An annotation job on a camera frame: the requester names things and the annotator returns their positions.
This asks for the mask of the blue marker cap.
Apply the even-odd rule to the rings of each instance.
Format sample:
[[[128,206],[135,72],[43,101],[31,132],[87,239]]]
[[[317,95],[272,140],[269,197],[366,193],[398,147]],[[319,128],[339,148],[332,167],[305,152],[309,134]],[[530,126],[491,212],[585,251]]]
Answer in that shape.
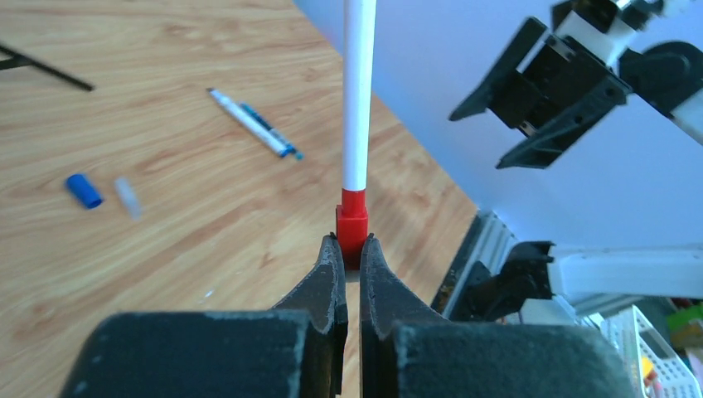
[[[67,191],[87,210],[103,203],[103,197],[84,173],[76,173],[65,180]]]

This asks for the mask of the translucent blue pen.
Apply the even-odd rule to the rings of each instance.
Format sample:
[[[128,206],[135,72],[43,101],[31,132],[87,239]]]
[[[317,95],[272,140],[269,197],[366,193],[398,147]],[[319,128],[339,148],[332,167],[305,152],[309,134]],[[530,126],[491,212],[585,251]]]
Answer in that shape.
[[[239,102],[239,106],[252,116],[257,122],[259,122],[265,129],[268,130],[269,134],[276,138],[278,141],[285,146],[283,156],[292,154],[297,160],[303,160],[303,153],[300,152],[287,138],[285,138],[275,127],[273,127],[267,120],[265,120],[255,109],[250,107],[245,102]]]

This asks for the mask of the clear pen cap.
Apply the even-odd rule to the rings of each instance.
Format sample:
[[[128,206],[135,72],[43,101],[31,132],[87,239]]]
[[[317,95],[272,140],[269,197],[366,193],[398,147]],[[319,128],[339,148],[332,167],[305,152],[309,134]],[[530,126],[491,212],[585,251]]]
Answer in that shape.
[[[119,200],[133,220],[138,220],[143,213],[141,203],[126,177],[118,177],[114,181],[114,188]]]

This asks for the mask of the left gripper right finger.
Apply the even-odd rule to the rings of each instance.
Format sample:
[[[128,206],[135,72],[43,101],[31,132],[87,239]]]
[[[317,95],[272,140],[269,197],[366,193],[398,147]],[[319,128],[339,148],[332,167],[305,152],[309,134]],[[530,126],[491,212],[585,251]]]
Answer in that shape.
[[[360,269],[364,397],[632,397],[622,358],[579,326],[455,323],[390,269],[369,236]]]

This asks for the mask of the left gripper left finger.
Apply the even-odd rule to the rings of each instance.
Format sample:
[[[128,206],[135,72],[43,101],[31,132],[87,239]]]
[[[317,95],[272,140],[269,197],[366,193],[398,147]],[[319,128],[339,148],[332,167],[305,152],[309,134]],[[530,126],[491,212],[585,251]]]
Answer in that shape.
[[[63,397],[334,397],[348,313],[342,253],[322,238],[310,272],[259,311],[125,312],[85,340]]]

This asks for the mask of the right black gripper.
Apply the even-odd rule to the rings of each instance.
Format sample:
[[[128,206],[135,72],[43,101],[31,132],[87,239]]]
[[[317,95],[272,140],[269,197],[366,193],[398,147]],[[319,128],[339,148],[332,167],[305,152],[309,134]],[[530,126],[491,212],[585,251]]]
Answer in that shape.
[[[542,21],[528,17],[448,117],[459,121],[488,108],[529,137],[510,149],[497,169],[548,168],[632,93],[631,85],[573,39],[549,37],[524,71],[517,71],[546,30]]]

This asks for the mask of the white marker blue end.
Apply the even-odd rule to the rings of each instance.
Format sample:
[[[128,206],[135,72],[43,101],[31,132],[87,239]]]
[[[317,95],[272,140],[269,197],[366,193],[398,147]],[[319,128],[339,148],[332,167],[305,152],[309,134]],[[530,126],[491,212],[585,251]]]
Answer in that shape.
[[[285,144],[275,138],[268,129],[244,111],[236,102],[214,88],[208,88],[207,92],[226,114],[241,124],[278,157],[284,158],[289,154],[288,147]]]

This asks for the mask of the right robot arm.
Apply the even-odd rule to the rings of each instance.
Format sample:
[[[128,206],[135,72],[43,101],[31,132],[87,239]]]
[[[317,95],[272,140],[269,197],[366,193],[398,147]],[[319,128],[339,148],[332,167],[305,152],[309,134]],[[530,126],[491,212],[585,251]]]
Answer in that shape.
[[[477,197],[505,216],[528,247],[674,245],[702,237],[702,16],[678,26],[684,41],[642,51],[633,40],[667,11],[592,11],[563,2],[547,27],[527,18],[506,45],[496,23],[455,32],[442,50],[466,71],[470,94],[451,121],[473,122]]]

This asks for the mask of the white marker red cap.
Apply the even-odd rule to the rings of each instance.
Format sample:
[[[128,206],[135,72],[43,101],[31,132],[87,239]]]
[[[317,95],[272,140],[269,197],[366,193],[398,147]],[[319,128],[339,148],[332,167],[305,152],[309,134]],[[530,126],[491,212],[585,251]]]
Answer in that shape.
[[[366,189],[376,0],[344,2],[342,188]]]

